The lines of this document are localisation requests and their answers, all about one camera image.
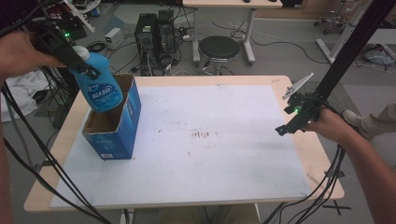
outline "white desk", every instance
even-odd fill
[[[284,94],[285,89],[290,85],[290,81],[287,77],[282,76],[256,76],[256,77],[137,77],[136,82],[138,87],[166,87],[166,86],[216,86],[216,85],[268,85],[271,86],[276,100],[279,103],[280,108],[284,108],[286,106],[286,102],[281,99],[281,96]],[[61,165],[64,165],[67,155],[70,152],[74,142],[76,141],[76,136],[78,135],[78,129],[81,125],[81,122],[84,119],[88,110],[88,105],[85,100],[80,95],[75,103],[73,104],[69,115],[62,127],[54,146],[52,147],[51,152],[57,158],[58,162]],[[287,115],[286,113],[282,113],[285,122],[286,120],[290,120],[292,116]],[[324,176],[324,172],[328,169],[330,163],[329,160],[318,141],[318,138],[315,133],[296,133],[290,136],[293,144],[296,147],[296,152],[298,158],[300,159],[302,166],[304,168],[304,172],[306,173],[306,179],[309,182],[309,187],[314,189],[319,180]],[[181,155],[185,159],[189,158],[190,155]],[[56,173],[49,167],[43,167],[40,174],[44,176],[49,183],[56,187],[58,184],[59,177]],[[197,178],[205,179],[205,174],[203,176],[196,176]],[[159,186],[160,188],[166,188],[166,185]],[[333,198],[341,198],[344,196],[344,192],[341,186],[337,183],[336,188],[333,192]],[[40,211],[51,211],[54,210],[53,207],[50,206],[53,195],[43,189],[37,182],[32,188],[26,203],[25,209],[31,212],[40,212]],[[261,198],[261,199],[241,199],[240,201],[236,201],[235,199],[225,200],[222,202],[189,202],[183,203],[184,197],[181,199],[171,198],[167,201],[167,203],[140,203],[140,204],[129,204],[131,206],[125,206],[125,204],[112,204],[109,206],[99,206],[101,208],[125,208],[125,207],[158,207],[158,206],[174,206],[174,205],[191,205],[191,204],[226,204],[226,203],[264,203],[264,202],[283,202],[284,198],[274,199],[274,198]]]
[[[247,52],[248,61],[250,63],[255,63],[256,59],[254,58],[253,50],[250,46],[250,35],[251,30],[253,27],[254,16],[256,14],[257,8],[265,7],[265,8],[277,8],[282,7],[282,3],[280,0],[276,2],[270,2],[268,0],[251,0],[249,3],[245,3],[243,0],[183,0],[183,5],[186,7],[193,7],[194,8],[194,30],[193,30],[193,37],[192,37],[192,52],[193,52],[193,61],[195,63],[200,62],[200,55],[198,50],[199,40],[197,38],[198,34],[198,15],[197,10],[199,7],[243,7],[243,8],[250,8],[248,13],[248,25],[247,25],[247,34],[244,36],[243,43],[245,46],[245,50]]]

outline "blue cardboard box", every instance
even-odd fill
[[[133,75],[115,75],[123,102],[107,112],[91,111],[82,135],[103,160],[130,160],[141,103]]]

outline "floor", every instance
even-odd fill
[[[137,15],[142,9],[128,6],[113,6],[103,5],[101,7],[102,15],[98,18],[90,18],[90,23],[96,27],[94,34],[89,34],[89,37],[78,41],[79,45],[87,46],[92,41],[102,40],[106,31],[114,25],[122,27],[125,35],[134,32],[134,24],[128,23],[122,18],[125,16],[125,11],[129,11],[131,15]],[[191,14],[189,14],[189,22],[191,23]],[[228,21],[213,20],[216,25],[232,28],[233,23]],[[250,65],[246,61],[246,55],[242,51],[239,57],[229,67],[235,74],[241,76],[265,76],[265,75],[284,75],[290,80],[299,80],[310,73],[315,75],[312,77],[313,81],[321,81],[325,76],[330,65],[327,63],[325,56],[321,53],[315,40],[321,38],[329,46],[332,46],[339,35],[329,34],[323,35],[323,28],[315,27],[315,21],[303,20],[266,20],[257,19],[254,24],[254,32],[252,37],[255,42],[265,45],[259,46],[252,43],[253,51],[257,62]],[[229,35],[231,30],[219,28],[214,23],[207,21],[200,23],[199,37],[207,35]],[[177,25],[187,26],[187,20],[184,18],[177,21]],[[127,37],[127,43],[133,43],[134,38]],[[316,63],[308,59],[304,54],[302,48],[304,46],[307,55],[313,60],[320,62]],[[185,42],[181,44],[182,57],[177,67],[173,68],[166,75],[172,76],[199,76],[200,67],[192,62],[191,59],[191,43]],[[133,66],[138,65],[138,60],[132,61],[136,55],[135,44],[126,45],[117,52],[114,52],[110,58],[111,65],[121,73],[128,73]],[[357,58],[358,64],[363,64],[364,59],[359,56]],[[394,96],[396,95],[396,68],[390,66],[387,71],[384,71],[384,66],[365,63],[364,66],[357,66],[352,64],[346,71],[345,75],[340,81],[349,97],[352,99],[359,112],[363,115],[369,113],[379,112],[386,104],[394,103]],[[56,129],[52,127],[49,118],[35,117],[32,114],[27,116],[31,125],[36,132],[49,145],[53,142],[50,138]],[[5,137],[11,144],[24,155],[21,140],[15,134],[15,130],[10,122],[3,124]],[[21,128],[23,133],[27,133],[24,128]],[[332,159],[336,144],[319,137],[325,151],[330,159]],[[40,164],[44,157],[38,152],[34,140],[25,135],[25,140],[28,143],[31,157],[34,164]],[[379,154],[389,164],[389,166],[396,163],[396,133],[388,133],[380,135],[371,140],[371,143],[377,149]],[[18,224],[27,223],[97,223],[96,220],[86,217],[78,212],[57,212],[57,213],[28,213],[23,210],[24,201],[32,187],[35,179],[24,169],[21,168],[15,160],[9,157],[11,185],[12,185],[12,202],[15,212],[16,222]],[[346,196],[343,199],[328,201],[325,203],[327,208],[320,208],[312,217],[305,223],[373,223],[370,216],[366,202],[361,191],[359,181],[354,173],[353,167],[348,159],[345,158],[342,164],[342,171],[345,174],[340,178],[340,182],[345,190]],[[262,203],[259,204],[260,216],[265,220],[276,209],[277,203]],[[282,222],[288,222],[294,215],[304,210],[308,203],[300,204],[286,210],[282,216]],[[216,206],[205,207],[207,214],[212,217],[216,212]],[[205,216],[205,210],[201,210],[202,223],[209,223]],[[111,223],[120,223],[120,211],[109,210],[102,211],[103,215],[107,217]],[[134,223],[158,223],[158,209],[136,209],[134,214]]]

